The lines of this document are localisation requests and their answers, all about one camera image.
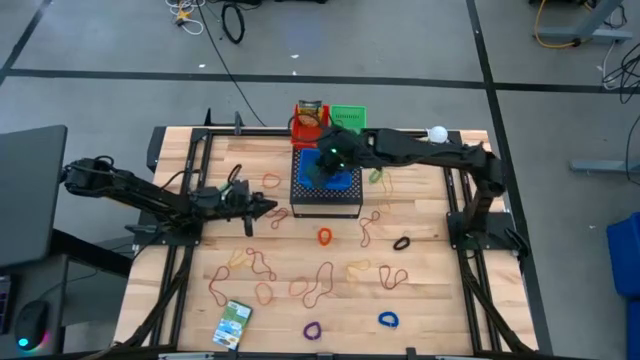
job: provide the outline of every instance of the green container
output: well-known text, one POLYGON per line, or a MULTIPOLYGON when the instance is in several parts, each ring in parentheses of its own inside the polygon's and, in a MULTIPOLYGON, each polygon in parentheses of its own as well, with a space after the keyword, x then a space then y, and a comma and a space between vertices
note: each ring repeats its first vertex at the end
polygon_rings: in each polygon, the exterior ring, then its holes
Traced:
POLYGON ((331 105, 331 123, 360 134, 367 127, 367 107, 331 105))

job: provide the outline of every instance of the purple rubber band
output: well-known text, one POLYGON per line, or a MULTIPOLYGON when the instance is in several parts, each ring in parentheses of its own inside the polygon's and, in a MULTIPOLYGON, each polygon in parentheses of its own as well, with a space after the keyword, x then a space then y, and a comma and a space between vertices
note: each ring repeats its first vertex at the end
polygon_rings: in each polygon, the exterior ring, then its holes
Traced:
POLYGON ((320 327, 320 323, 317 321, 309 323, 307 326, 304 327, 304 330, 302 330, 302 335, 304 335, 304 337, 307 338, 307 340, 320 339, 320 336, 322 335, 322 328, 320 327), (314 336, 311 336, 308 334, 308 332, 309 332, 309 329, 311 329, 314 326, 318 329, 318 333, 314 336))

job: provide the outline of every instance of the green package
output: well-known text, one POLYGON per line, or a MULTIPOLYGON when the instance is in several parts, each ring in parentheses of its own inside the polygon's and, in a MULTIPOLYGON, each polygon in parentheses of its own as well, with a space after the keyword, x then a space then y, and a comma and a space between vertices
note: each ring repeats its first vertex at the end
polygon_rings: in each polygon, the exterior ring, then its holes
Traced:
POLYGON ((251 308, 246 305, 229 301, 218 323, 218 328, 213 334, 213 342, 236 350, 249 322, 251 311, 251 308))

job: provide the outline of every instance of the blue bin on floor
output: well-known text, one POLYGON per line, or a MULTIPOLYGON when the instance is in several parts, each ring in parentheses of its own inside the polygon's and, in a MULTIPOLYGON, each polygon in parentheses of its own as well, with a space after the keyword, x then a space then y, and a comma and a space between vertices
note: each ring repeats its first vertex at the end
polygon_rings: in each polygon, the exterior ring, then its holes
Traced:
POLYGON ((640 360, 640 302, 629 301, 627 307, 627 359, 640 360))
MULTIPOLYGON (((300 167, 298 168, 298 182, 307 188, 313 189, 313 183, 309 176, 307 176, 307 169, 309 166, 315 164, 316 160, 320 157, 320 150, 317 149, 302 149, 300 150, 300 167)), ((329 190, 347 190, 351 187, 351 172, 343 171, 332 176, 327 185, 324 187, 329 190)))
POLYGON ((640 298, 640 213, 609 225, 607 238, 616 290, 627 298, 640 298))

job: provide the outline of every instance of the red basket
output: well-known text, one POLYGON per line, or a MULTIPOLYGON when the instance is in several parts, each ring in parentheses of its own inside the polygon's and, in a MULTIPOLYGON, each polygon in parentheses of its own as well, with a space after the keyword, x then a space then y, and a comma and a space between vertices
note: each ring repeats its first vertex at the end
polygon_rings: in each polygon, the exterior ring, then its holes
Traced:
MULTIPOLYGON (((320 122, 324 126, 329 126, 329 105, 322 106, 324 110, 322 113, 322 119, 320 122)), ((318 144, 315 143, 315 139, 319 138, 322 135, 322 128, 320 126, 304 126, 300 124, 298 121, 298 105, 293 109, 294 119, 293 124, 291 125, 291 144, 296 149, 315 149, 318 147, 318 144)))

